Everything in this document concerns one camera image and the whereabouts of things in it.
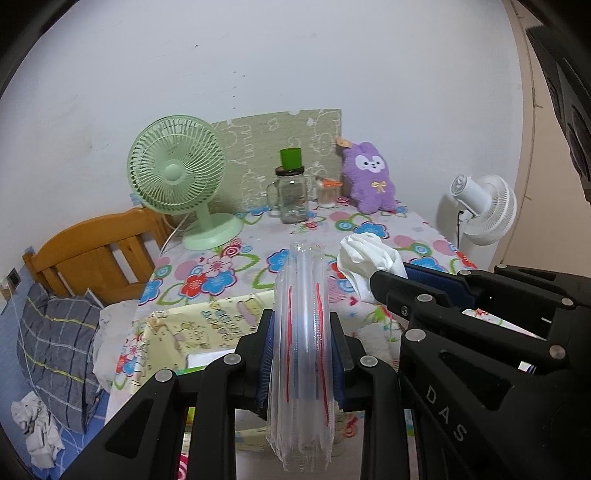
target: glass jar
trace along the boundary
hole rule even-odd
[[[273,214],[277,212],[283,223],[299,223],[308,219],[308,184],[304,167],[286,170],[275,169],[276,181],[267,186],[267,204]]]
[[[316,177],[316,194],[318,206],[321,208],[334,208],[336,199],[340,196],[340,188],[343,184],[337,180]]]

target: pillow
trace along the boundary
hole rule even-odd
[[[78,433],[99,400],[92,373],[99,315],[91,296],[62,299],[34,284],[20,321],[17,354],[25,377],[56,420]]]
[[[375,358],[379,358],[393,368],[398,369],[398,361],[390,353],[389,342],[384,332],[384,324],[370,323],[359,330],[355,330],[353,336],[361,340],[365,353],[373,355]]]

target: white desk fan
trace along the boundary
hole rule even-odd
[[[165,215],[197,213],[197,222],[183,234],[185,248],[218,247],[242,230],[236,216],[210,215],[207,208],[226,167],[224,150],[207,122],[187,115],[155,121],[135,140],[127,167],[131,188],[152,210]]]
[[[471,214],[465,222],[464,235],[475,245],[495,243],[515,222],[515,192],[498,175],[486,175],[477,181],[458,175],[450,186],[450,193]]]

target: fan stand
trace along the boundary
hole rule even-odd
[[[219,247],[237,236],[242,221],[231,213],[211,215],[204,203],[196,208],[197,221],[183,234],[183,246],[187,250],[209,250]]]

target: small glass jar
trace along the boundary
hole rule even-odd
[[[318,195],[318,206],[321,208],[336,207],[336,199],[340,196],[340,188],[342,186],[343,184],[337,180],[316,177],[316,193]]]

